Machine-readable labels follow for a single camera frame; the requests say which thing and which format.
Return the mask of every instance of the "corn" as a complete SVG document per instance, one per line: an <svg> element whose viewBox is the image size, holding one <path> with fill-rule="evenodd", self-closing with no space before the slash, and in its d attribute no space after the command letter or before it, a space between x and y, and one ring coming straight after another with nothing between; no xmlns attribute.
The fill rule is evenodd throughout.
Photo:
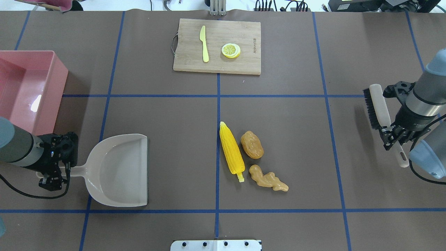
<svg viewBox="0 0 446 251"><path fill-rule="evenodd" d="M223 121L220 122L220 140L229 170L232 174L237 175L239 182L244 182L245 179L242 173L245 171L245 162L243 161L239 145L237 145L231 130L229 130Z"/></svg>

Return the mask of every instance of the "brown table surface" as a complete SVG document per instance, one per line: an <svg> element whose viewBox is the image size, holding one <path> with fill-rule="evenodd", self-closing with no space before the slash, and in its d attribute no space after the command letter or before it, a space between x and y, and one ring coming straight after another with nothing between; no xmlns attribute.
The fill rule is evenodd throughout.
<svg viewBox="0 0 446 251"><path fill-rule="evenodd" d="M262 240L263 250L408 251L446 246L446 186L399 168L370 128L362 90L418 79L446 47L446 14L256 13L262 73L173 71L180 18L207 11L0 12L0 50L54 50L70 70L55 133L76 132L78 164L104 138L149 138L149 204L112 208L82 178L57 200L0 183L7 232L0 250L169 250L174 240ZM391 116L399 109L388 100ZM230 174L218 124L247 130L265 155L243 157L289 185L263 188ZM7 164L17 188L34 172Z"/></svg>

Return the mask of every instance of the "lemon slice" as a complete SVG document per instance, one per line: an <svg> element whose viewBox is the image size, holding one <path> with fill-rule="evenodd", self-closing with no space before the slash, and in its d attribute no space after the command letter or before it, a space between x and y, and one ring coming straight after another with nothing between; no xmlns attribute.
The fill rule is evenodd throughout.
<svg viewBox="0 0 446 251"><path fill-rule="evenodd" d="M222 47L223 55L225 55L225 57L230 59L234 59L240 56L240 52L241 52L240 46L238 46L237 44L228 43Z"/></svg>

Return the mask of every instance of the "grid line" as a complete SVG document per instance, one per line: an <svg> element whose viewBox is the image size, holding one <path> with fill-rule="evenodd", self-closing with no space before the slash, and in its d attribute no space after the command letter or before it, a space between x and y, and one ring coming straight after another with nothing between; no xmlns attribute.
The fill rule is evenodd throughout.
<svg viewBox="0 0 446 251"><path fill-rule="evenodd" d="M321 55L321 48L320 48L320 44L319 44L319 37L318 37L318 28L316 25L316 15L313 14L313 26L314 26L314 36L316 38L316 48L318 50L318 58L319 58L319 68L321 71L321 78L322 78L322 86L324 88L324 95L325 95L325 106L327 109L327 118L328 118L328 125L330 127L330 136L331 136L331 145L333 148L333 157L334 157L334 164L336 167L336 176L338 178L338 187L339 187L339 196L341 199L341 206L342 206L342 214L343 214L343 218L344 218L344 228L345 228L345 236L346 236L346 241L347 241L347 249L348 251L351 251L351 242L350 242L350 231L348 230L348 221L347 221L347 213L345 211L345 201L344 201L344 192L343 192L343 188L342 188L342 180L341 180L341 172L339 170L339 162L338 162L338 153L336 150L336 141L335 141L335 136L334 136L334 131L333 131L333 124L331 121L331 112L330 112L330 104L328 101L328 95L327 95L327 86L325 83L325 74L324 74L324 66L322 63L322 55Z"/></svg>
<svg viewBox="0 0 446 251"><path fill-rule="evenodd" d="M424 71L423 60L421 59L420 52L418 51L417 41L415 40L415 35L412 30L412 23L410 22L409 12L406 11L407 24L409 25L410 36L412 37L413 46L415 47L415 52L417 53L418 61L420 62L421 69Z"/></svg>
<svg viewBox="0 0 446 251"><path fill-rule="evenodd" d="M364 98L355 94L63 94L65 98Z"/></svg>
<svg viewBox="0 0 446 251"><path fill-rule="evenodd" d="M85 209L0 209L0 213L86 213ZM215 209L91 209L89 214L216 213ZM347 209L219 209L218 213L391 213L446 212L446 208L347 208Z"/></svg>
<svg viewBox="0 0 446 251"><path fill-rule="evenodd" d="M124 25L124 18L125 18L125 11L122 12L122 16L121 16L121 24L120 24L119 33L118 33L118 39L116 42L115 57L113 59L113 68L111 69L111 74L110 74L110 84L108 86L108 94L107 94L107 100L105 102L104 116L102 118L101 132L99 134L99 142L101 142L103 140L103 136L104 136L105 122L107 120L108 105L110 103L110 94L112 93L112 88L113 88L113 79L115 77L116 61L118 60L119 45L120 45L120 41L121 41L122 28ZM84 220L84 225L83 225L83 230L82 230L81 242L79 245L79 251L83 250L85 235L87 233L88 217L90 215L90 207L91 207L91 195L88 195L87 211L85 213L85 220Z"/></svg>
<svg viewBox="0 0 446 251"><path fill-rule="evenodd" d="M216 164L215 164L215 225L214 233L215 239L219 237L220 226L220 73L217 73L217 149L216 149Z"/></svg>
<svg viewBox="0 0 446 251"><path fill-rule="evenodd" d="M22 31L20 32L19 39L17 40L17 44L16 44L16 47L14 48L14 50L19 49L20 41L22 40L23 33L25 32L26 25L28 24L28 19L29 19L30 14L31 14L31 11L28 11L28 14L26 14L25 22L23 23Z"/></svg>

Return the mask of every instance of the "wooden cutting board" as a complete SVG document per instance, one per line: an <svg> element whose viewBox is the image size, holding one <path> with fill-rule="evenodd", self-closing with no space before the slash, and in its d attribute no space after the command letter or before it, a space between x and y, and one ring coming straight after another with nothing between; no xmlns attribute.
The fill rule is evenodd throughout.
<svg viewBox="0 0 446 251"><path fill-rule="evenodd" d="M201 27L206 26L209 62L203 62ZM178 46L173 69L212 73L252 74L261 72L261 38L259 22L180 19ZM240 56L228 59L221 53L223 45L240 46Z"/></svg>

